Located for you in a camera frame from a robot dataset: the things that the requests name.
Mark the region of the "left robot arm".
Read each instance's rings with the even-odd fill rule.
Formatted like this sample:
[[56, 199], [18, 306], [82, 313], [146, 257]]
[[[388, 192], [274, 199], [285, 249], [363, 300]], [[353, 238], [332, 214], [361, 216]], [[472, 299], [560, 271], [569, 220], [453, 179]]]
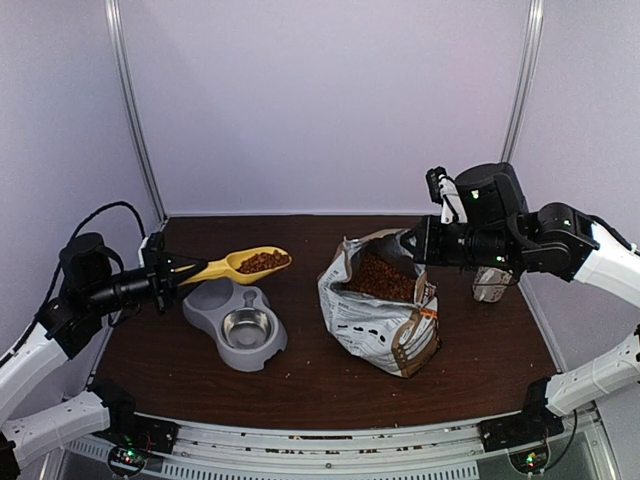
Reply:
[[152, 304], [172, 307], [181, 284], [204, 271], [203, 259], [173, 256], [164, 237], [151, 235], [144, 263], [127, 270], [101, 234], [69, 240], [59, 253], [63, 282], [57, 297], [37, 311], [33, 324], [1, 361], [1, 476], [16, 479], [33, 460], [91, 433], [105, 433], [132, 449], [144, 433], [135, 400], [117, 383], [99, 381], [72, 399], [17, 420], [11, 414], [50, 373], [74, 359], [101, 331], [107, 316]]

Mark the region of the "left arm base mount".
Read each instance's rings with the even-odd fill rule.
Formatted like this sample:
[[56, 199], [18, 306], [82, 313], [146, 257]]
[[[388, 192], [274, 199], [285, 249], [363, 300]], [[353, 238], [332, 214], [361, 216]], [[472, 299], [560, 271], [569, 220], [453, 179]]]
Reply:
[[111, 443], [145, 453], [171, 454], [179, 426], [169, 420], [135, 414], [126, 428], [110, 427], [102, 436]]

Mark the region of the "yellow plastic scoop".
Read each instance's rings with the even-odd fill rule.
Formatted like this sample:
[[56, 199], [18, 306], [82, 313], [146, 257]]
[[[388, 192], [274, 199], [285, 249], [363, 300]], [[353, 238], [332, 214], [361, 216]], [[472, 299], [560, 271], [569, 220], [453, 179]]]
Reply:
[[274, 246], [255, 247], [229, 253], [226, 257], [210, 261], [208, 266], [181, 284], [193, 284], [229, 278], [240, 285], [250, 285], [292, 263], [292, 256]]

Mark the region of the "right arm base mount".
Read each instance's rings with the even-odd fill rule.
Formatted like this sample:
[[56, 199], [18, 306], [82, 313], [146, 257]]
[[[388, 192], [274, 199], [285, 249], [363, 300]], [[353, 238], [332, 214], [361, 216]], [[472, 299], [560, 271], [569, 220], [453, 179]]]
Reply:
[[486, 453], [510, 449], [521, 445], [543, 442], [564, 432], [561, 417], [547, 410], [483, 420], [478, 425], [481, 442]]

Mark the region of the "dog food bag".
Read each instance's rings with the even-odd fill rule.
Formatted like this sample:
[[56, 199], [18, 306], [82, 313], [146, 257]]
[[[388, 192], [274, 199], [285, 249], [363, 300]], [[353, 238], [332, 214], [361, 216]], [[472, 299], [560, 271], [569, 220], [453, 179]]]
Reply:
[[[386, 229], [343, 239], [317, 288], [325, 327], [344, 349], [388, 374], [410, 378], [436, 354], [441, 340], [437, 290], [428, 282], [426, 268], [414, 264], [401, 245], [405, 232]], [[347, 288], [363, 272], [367, 254], [379, 256], [409, 279], [407, 300]]]

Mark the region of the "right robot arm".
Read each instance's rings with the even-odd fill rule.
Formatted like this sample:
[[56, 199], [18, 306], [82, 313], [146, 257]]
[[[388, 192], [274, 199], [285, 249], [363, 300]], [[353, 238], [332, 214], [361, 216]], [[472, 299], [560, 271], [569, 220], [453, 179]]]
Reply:
[[[489, 267], [520, 278], [548, 273], [639, 303], [639, 250], [603, 219], [553, 202], [531, 212], [508, 163], [487, 163], [450, 177], [426, 174], [438, 215], [426, 215], [400, 237], [414, 263], [461, 269]], [[639, 379], [639, 334], [567, 373], [531, 384], [513, 419], [519, 440], [535, 440], [575, 408]]]

